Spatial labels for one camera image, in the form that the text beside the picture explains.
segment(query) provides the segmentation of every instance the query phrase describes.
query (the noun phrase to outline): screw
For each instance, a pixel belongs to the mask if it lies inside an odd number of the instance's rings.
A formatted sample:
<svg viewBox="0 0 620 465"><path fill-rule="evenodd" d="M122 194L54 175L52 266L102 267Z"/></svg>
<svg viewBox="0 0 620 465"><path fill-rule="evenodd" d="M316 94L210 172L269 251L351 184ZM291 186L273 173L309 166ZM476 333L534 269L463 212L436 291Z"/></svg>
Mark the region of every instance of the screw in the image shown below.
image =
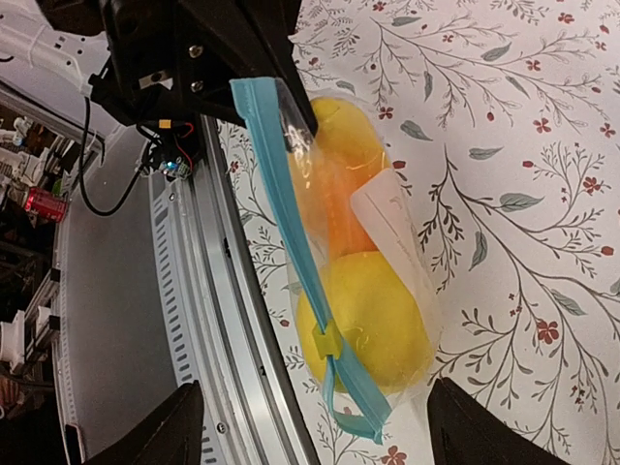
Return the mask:
<svg viewBox="0 0 620 465"><path fill-rule="evenodd" d="M192 89L192 92L196 94L197 92L200 92L201 90L204 89L204 82L202 82L201 80L192 82L192 85L190 86L190 88Z"/></svg>
<svg viewBox="0 0 620 465"><path fill-rule="evenodd" d="M188 51L190 53L191 58L198 58L204 52L204 47L203 46L190 46L190 49Z"/></svg>

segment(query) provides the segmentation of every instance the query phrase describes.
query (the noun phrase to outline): blue zipper seal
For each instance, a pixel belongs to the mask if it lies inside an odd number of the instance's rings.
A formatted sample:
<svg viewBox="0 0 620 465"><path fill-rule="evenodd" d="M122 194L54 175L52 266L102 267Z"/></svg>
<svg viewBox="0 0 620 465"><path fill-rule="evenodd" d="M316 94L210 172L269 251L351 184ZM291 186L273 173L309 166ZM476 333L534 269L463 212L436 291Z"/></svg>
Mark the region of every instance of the blue zipper seal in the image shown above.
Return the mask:
<svg viewBox="0 0 620 465"><path fill-rule="evenodd" d="M333 321L333 316L295 200L280 123L276 80L273 77L233 79L231 88L236 110L245 120L250 133L276 223L301 286L308 296L319 329L325 334L327 325ZM391 414L391 407L346 339L340 334L338 337L341 339L342 352L339 358L333 355L327 356L323 399L329 412L344 431L381 444L383 427ZM361 416L347 415L334 410L336 374L359 407Z"/></svg>

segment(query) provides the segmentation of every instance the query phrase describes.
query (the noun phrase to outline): table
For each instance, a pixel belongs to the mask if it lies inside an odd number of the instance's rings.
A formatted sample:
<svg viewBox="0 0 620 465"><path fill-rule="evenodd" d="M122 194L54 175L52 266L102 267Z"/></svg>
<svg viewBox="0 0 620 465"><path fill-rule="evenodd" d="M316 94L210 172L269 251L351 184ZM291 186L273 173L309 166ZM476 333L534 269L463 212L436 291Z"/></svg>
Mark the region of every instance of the table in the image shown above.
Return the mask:
<svg viewBox="0 0 620 465"><path fill-rule="evenodd" d="M433 377L574 464L620 463L618 19L611 0L307 0L292 38L309 91L369 104L402 178L445 313ZM329 420L247 134L221 138L322 463L432 463L411 405L382 446Z"/></svg>

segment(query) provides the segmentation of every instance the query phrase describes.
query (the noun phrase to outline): plastic bag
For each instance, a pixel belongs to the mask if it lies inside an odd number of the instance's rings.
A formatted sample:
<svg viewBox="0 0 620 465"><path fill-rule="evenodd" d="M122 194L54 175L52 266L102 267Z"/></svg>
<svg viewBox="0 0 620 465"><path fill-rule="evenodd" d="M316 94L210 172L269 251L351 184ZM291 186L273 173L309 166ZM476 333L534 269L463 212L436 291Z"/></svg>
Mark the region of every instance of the plastic bag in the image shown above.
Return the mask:
<svg viewBox="0 0 620 465"><path fill-rule="evenodd" d="M232 93L294 266L290 281L303 289L294 305L306 363L338 424L381 443L391 409L427 390L440 332L396 173L346 99L312 101L313 138L282 80L234 80ZM362 415L336 412L334 392Z"/></svg>

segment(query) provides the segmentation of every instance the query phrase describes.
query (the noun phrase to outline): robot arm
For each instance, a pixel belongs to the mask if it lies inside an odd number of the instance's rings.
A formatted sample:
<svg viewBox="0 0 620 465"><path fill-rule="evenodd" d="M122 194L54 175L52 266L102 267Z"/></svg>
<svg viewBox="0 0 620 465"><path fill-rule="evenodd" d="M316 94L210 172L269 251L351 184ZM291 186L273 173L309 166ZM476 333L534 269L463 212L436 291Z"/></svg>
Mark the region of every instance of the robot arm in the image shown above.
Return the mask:
<svg viewBox="0 0 620 465"><path fill-rule="evenodd" d="M34 2L0 0L0 52L61 76L81 95L90 95L88 80L104 68L107 46L105 36L54 31Z"/></svg>

